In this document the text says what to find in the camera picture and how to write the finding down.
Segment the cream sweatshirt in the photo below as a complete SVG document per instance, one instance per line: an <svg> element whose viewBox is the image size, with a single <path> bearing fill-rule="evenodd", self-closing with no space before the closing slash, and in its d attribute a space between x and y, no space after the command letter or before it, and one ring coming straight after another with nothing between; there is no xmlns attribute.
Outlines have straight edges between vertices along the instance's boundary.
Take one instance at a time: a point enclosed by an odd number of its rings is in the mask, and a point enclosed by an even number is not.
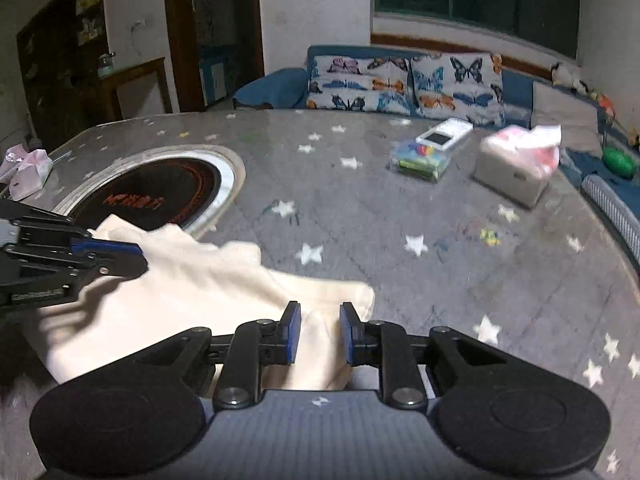
<svg viewBox="0 0 640 480"><path fill-rule="evenodd" d="M193 327L231 334L258 318L280 318L290 301L302 310L291 366L270 366L267 388L336 390L352 374L338 310L354 305L370 320L374 290L355 281L320 280L271 270L250 242L200 243L168 224L145 232L109 216L96 237L140 246L149 269L132 281L99 278L77 301L25 314L22 332L57 382L67 382Z"/></svg>

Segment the pink tissue pack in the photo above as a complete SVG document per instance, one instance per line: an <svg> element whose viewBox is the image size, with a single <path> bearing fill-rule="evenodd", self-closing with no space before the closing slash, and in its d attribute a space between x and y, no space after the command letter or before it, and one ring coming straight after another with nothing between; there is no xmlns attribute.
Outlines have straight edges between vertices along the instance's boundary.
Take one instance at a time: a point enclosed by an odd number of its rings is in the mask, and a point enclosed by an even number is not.
<svg viewBox="0 0 640 480"><path fill-rule="evenodd" d="M1 183L8 187L12 200L24 200L43 189L52 168L52 159L45 150L28 152L16 144L4 154Z"/></svg>

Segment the round black induction cooker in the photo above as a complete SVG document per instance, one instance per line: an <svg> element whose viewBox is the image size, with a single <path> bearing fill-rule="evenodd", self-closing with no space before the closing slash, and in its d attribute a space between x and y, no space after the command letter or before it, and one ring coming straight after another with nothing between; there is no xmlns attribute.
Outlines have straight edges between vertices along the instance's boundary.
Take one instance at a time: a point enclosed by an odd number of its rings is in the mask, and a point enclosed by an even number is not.
<svg viewBox="0 0 640 480"><path fill-rule="evenodd" d="M88 177L53 211L90 229L112 214L145 231L174 224L197 240L216 228L245 178L241 157L223 146L163 146Z"/></svg>

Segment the clear box of coloured items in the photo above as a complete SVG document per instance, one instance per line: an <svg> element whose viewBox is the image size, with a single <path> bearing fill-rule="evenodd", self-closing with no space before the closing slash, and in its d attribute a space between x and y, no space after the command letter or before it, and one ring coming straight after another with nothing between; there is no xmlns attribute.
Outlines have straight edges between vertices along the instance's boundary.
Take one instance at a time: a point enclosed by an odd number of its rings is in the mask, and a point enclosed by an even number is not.
<svg viewBox="0 0 640 480"><path fill-rule="evenodd" d="M437 182L449 167L451 156L416 141L402 141L390 152L387 168L430 182Z"/></svg>

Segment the white remote control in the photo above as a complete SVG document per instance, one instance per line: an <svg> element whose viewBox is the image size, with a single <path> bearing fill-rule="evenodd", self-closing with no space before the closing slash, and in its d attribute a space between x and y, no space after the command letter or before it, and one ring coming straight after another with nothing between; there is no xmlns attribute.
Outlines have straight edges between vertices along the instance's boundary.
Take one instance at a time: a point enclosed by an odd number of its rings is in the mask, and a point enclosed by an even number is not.
<svg viewBox="0 0 640 480"><path fill-rule="evenodd" d="M465 139L473 129L474 125L470 122L459 118L448 118L417 136L416 143L446 152Z"/></svg>

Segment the grey tissue box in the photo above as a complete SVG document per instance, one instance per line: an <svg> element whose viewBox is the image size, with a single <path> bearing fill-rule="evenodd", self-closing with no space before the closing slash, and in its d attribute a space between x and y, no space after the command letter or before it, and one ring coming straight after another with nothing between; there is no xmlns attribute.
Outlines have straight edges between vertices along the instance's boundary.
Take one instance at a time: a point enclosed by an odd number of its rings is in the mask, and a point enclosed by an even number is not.
<svg viewBox="0 0 640 480"><path fill-rule="evenodd" d="M558 169L562 129L509 126L480 141L473 178L533 209Z"/></svg>

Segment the grey cushion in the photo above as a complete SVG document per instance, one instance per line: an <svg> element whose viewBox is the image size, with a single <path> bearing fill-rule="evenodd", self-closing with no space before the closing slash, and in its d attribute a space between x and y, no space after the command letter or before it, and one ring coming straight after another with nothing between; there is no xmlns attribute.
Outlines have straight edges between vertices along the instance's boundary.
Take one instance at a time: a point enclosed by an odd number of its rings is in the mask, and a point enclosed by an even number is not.
<svg viewBox="0 0 640 480"><path fill-rule="evenodd" d="M572 94L555 90L546 84L533 83L532 127L560 126L562 148L601 155L597 109Z"/></svg>

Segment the blue corner sofa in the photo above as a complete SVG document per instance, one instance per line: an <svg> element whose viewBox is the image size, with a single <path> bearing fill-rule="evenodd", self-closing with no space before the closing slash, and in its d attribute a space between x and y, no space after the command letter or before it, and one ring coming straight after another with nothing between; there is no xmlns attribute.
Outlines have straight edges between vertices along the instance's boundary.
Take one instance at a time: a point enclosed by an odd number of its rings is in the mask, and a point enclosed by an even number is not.
<svg viewBox="0 0 640 480"><path fill-rule="evenodd" d="M235 104L284 110L353 110L474 126L562 129L561 168L601 211L631 255L639 253L639 156L614 106L561 63L544 80L488 52L412 52L312 46L306 65L282 68L235 92Z"/></svg>

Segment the green bowl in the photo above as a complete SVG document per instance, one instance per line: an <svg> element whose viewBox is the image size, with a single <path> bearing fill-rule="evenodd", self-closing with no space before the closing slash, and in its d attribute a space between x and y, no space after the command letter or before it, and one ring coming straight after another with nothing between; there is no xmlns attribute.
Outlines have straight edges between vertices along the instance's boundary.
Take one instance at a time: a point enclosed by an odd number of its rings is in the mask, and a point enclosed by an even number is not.
<svg viewBox="0 0 640 480"><path fill-rule="evenodd" d="M607 146L602 152L602 162L606 168L624 180L632 180L637 172L637 165L634 159L618 150Z"/></svg>

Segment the black white plush toy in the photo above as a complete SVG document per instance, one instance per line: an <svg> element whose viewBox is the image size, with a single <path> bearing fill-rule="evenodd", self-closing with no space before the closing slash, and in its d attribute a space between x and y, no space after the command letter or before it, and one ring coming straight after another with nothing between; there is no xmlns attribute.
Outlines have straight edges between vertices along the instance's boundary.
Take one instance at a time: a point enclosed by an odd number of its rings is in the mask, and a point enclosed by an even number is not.
<svg viewBox="0 0 640 480"><path fill-rule="evenodd" d="M551 81L574 94L586 96L589 93L587 85L562 62L551 66Z"/></svg>

